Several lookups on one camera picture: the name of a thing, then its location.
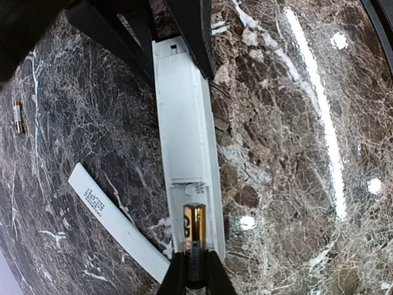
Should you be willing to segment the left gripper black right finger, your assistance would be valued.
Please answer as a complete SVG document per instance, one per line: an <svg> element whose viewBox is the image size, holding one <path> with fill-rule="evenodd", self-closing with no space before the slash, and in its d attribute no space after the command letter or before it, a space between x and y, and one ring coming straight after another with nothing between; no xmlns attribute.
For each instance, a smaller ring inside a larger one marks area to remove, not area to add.
<svg viewBox="0 0 393 295"><path fill-rule="evenodd" d="M205 258L206 294L237 295L218 254L207 251Z"/></svg>

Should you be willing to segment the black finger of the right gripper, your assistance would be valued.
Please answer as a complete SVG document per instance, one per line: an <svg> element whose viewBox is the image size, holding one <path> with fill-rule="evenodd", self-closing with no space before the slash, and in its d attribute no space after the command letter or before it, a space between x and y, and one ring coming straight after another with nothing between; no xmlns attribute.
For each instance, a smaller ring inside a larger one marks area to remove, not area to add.
<svg viewBox="0 0 393 295"><path fill-rule="evenodd" d="M165 4L202 75L213 80L215 58L211 33L211 0L166 0Z"/></svg>
<svg viewBox="0 0 393 295"><path fill-rule="evenodd" d="M155 24L149 1L74 1L65 10L65 16L73 27L120 58L154 87Z"/></svg>

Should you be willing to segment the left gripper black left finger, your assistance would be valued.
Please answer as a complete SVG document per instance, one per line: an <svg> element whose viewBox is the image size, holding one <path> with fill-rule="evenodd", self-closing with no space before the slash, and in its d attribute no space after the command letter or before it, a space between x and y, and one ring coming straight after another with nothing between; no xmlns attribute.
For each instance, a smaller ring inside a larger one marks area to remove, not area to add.
<svg viewBox="0 0 393 295"><path fill-rule="evenodd" d="M187 279L187 257L175 253L156 295L185 295Z"/></svg>

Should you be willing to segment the white remote control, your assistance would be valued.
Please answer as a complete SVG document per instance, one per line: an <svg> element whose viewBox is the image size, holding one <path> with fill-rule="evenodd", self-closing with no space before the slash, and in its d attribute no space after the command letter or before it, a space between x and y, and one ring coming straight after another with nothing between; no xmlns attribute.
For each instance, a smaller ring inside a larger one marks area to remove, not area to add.
<svg viewBox="0 0 393 295"><path fill-rule="evenodd" d="M152 42L155 93L173 246L185 246L187 203L206 205L206 246L226 257L224 215L209 83L181 36Z"/></svg>

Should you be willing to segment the white battery cover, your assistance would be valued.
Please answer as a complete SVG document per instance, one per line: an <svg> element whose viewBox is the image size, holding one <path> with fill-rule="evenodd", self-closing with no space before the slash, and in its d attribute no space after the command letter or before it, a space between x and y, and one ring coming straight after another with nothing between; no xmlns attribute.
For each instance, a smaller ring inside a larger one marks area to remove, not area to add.
<svg viewBox="0 0 393 295"><path fill-rule="evenodd" d="M81 163L74 167L68 183L116 242L150 276L162 283L169 260L121 213Z"/></svg>

